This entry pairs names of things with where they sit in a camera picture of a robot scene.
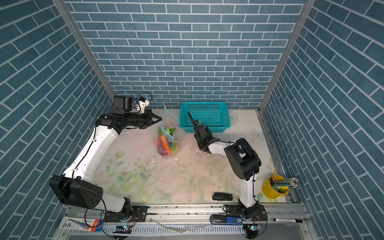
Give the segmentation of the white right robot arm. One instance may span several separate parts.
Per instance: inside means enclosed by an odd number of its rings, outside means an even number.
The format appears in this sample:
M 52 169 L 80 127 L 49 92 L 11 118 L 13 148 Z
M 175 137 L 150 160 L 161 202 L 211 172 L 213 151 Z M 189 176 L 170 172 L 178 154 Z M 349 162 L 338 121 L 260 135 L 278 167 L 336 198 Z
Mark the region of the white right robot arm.
M 235 142 L 225 142 L 213 137 L 208 126 L 193 121 L 195 139 L 201 151 L 209 154 L 226 156 L 235 175 L 241 180 L 239 211 L 245 220 L 259 217 L 262 221 L 268 219 L 265 207 L 256 198 L 256 177 L 262 161 L 257 152 L 244 138 Z

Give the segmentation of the orange carrot toy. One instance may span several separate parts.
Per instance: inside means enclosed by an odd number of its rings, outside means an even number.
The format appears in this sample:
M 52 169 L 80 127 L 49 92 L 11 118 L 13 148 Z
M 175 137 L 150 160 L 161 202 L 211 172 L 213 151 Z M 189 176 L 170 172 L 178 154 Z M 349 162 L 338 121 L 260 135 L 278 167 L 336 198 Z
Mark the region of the orange carrot toy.
M 166 137 L 161 136 L 161 140 L 162 140 L 163 146 L 164 146 L 164 148 L 165 148 L 165 150 L 167 152 L 167 155 L 170 155 L 171 154 L 171 150 L 170 150 L 170 148 L 168 146 L 168 142 L 167 142 Z

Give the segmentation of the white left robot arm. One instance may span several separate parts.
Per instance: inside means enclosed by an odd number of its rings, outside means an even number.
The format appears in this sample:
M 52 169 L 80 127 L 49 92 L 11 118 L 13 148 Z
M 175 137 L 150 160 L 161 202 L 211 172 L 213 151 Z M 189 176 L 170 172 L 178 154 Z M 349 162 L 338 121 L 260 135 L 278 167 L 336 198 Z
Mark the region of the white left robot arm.
M 127 127 L 146 129 L 161 121 L 161 117 L 147 109 L 143 113 L 116 113 L 101 115 L 93 133 L 74 162 L 61 174 L 54 175 L 49 185 L 58 200 L 69 206 L 131 214 L 130 200 L 104 192 L 92 183 L 96 170 L 109 146 Z

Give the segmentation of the green leafy vegetable toy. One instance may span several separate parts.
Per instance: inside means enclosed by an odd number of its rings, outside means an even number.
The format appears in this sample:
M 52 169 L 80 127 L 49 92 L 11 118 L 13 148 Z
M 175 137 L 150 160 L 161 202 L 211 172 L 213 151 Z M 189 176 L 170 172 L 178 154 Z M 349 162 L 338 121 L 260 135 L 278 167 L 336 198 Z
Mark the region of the green leafy vegetable toy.
M 167 132 L 169 135 L 171 135 L 171 136 L 173 136 L 173 135 L 174 135 L 175 131 L 176 131 L 176 129 L 175 129 L 175 128 L 166 129 L 166 132 Z

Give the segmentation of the purple onion toy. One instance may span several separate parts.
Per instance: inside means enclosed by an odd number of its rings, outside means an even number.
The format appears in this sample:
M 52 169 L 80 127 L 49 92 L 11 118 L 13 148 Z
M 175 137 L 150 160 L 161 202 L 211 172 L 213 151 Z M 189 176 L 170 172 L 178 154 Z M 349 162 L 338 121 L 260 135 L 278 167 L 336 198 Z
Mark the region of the purple onion toy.
M 167 150 L 163 147 L 163 146 L 160 146 L 158 148 L 158 153 L 163 156 L 163 157 L 166 157 L 169 155 L 169 153 L 167 152 Z

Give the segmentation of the clear zip top bag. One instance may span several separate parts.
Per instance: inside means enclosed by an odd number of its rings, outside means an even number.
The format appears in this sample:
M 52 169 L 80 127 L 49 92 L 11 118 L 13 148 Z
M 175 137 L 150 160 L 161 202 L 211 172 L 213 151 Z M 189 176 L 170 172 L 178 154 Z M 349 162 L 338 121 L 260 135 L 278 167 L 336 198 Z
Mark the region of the clear zip top bag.
M 171 150 L 171 154 L 166 157 L 170 157 L 172 155 L 175 155 L 176 152 L 179 150 L 179 142 L 176 139 L 176 133 L 179 127 L 179 119 L 176 115 L 171 113 L 166 107 L 164 107 L 164 110 L 160 113 L 160 117 L 162 118 L 162 120 L 159 122 L 157 138 L 161 136 L 166 137 L 168 146 Z M 166 129 L 171 129 L 171 128 L 176 129 L 173 136 L 169 135 L 166 132 Z

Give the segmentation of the teal plastic basket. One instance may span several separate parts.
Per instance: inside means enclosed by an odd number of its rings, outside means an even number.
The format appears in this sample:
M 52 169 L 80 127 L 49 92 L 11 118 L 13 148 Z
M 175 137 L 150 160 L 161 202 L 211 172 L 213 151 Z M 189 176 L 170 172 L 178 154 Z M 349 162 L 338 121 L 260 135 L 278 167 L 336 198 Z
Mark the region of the teal plastic basket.
M 231 127 L 228 105 L 225 102 L 184 102 L 181 104 L 179 127 L 186 133 L 194 133 L 193 120 L 206 124 L 212 133 L 223 133 Z

